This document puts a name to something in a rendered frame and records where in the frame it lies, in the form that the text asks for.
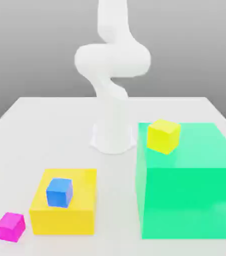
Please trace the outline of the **small yellow cube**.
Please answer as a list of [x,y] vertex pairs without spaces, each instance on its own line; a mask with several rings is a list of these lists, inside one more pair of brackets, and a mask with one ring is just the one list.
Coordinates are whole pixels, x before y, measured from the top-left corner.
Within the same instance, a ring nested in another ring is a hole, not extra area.
[[147,147],[168,155],[179,145],[180,131],[180,124],[158,119],[148,126]]

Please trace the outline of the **small blue cube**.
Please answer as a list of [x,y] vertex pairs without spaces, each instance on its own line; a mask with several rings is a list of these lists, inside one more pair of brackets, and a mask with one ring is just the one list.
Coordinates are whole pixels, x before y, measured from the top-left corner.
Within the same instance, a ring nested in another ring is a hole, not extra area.
[[46,189],[46,196],[48,206],[67,208],[73,197],[72,179],[53,178]]

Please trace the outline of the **small magenta cube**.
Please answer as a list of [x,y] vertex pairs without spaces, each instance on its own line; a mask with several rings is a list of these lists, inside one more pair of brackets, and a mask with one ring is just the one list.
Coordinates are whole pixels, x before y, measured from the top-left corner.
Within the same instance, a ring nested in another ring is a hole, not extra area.
[[23,214],[7,212],[0,219],[0,240],[17,243],[25,229]]

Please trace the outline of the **large yellow box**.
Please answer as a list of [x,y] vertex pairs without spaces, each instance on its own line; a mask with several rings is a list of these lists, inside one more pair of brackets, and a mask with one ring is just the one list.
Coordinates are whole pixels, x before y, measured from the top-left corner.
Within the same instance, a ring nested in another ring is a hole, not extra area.
[[[73,197],[67,208],[48,206],[46,189],[53,178],[71,179]],[[97,170],[46,169],[30,206],[36,235],[92,235],[95,227]]]

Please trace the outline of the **large green box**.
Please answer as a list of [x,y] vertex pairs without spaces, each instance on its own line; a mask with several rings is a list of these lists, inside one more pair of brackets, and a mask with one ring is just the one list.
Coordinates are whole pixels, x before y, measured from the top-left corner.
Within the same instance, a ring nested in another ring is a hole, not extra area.
[[179,146],[147,147],[138,125],[135,190],[143,239],[226,239],[226,138],[213,123],[183,123]]

